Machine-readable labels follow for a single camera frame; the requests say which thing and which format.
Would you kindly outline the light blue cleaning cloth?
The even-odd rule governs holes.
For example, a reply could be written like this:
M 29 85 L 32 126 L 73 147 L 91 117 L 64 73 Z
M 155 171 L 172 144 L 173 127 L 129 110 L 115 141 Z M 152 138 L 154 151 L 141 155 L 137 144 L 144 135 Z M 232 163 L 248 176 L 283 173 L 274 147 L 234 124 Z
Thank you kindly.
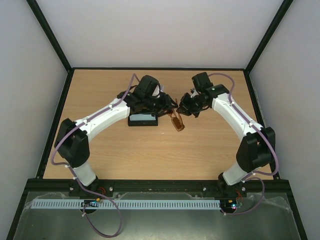
M 151 114 L 132 114 L 129 119 L 131 121 L 155 121 L 156 117 Z

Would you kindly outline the black sunglasses case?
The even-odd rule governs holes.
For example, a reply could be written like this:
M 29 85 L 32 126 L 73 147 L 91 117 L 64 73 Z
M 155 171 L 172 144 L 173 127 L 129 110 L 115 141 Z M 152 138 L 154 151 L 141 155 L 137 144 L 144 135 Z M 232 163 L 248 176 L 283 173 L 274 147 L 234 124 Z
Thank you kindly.
M 128 117 L 128 126 L 129 127 L 155 127 L 158 126 L 158 118 L 156 117 L 156 120 L 150 120 L 150 121 L 131 121 Z

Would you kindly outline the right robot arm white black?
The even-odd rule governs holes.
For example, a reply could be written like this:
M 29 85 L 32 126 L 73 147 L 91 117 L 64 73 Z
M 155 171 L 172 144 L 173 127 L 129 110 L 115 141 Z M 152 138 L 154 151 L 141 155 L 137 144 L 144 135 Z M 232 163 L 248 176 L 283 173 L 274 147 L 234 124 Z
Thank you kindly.
M 240 183 L 260 168 L 278 159 L 275 153 L 276 134 L 271 127 L 263 127 L 253 120 L 235 101 L 233 90 L 223 84 L 213 84 L 206 72 L 192 77 L 194 88 L 180 100 L 177 112 L 198 117 L 200 112 L 213 109 L 234 130 L 240 140 L 235 163 L 218 176 L 218 191 L 223 196 L 232 195 Z

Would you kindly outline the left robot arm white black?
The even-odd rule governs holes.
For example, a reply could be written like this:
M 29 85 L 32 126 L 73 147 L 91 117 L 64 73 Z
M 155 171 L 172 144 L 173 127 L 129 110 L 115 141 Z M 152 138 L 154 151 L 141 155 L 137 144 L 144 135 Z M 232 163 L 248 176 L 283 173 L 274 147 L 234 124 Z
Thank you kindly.
M 127 89 L 98 111 L 72 121 L 69 118 L 60 124 L 52 165 L 59 154 L 65 161 L 61 165 L 68 169 L 79 187 L 88 195 L 103 197 L 105 192 L 98 189 L 98 177 L 89 163 L 90 142 L 102 131 L 131 115 L 151 115 L 156 118 L 171 114 L 178 104 L 162 89 L 160 82 L 150 75 L 138 80 L 137 85 L 129 83 Z

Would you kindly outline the brown sunglasses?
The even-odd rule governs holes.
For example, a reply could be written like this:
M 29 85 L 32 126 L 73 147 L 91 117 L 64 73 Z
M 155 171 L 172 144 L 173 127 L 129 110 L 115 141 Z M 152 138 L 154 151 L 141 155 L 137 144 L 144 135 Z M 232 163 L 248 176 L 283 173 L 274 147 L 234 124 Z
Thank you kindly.
M 177 113 L 177 109 L 171 109 L 172 113 L 168 114 L 170 117 L 171 123 L 176 129 L 177 132 L 181 132 L 185 129 L 185 125 L 183 123 L 183 119 L 179 113 Z

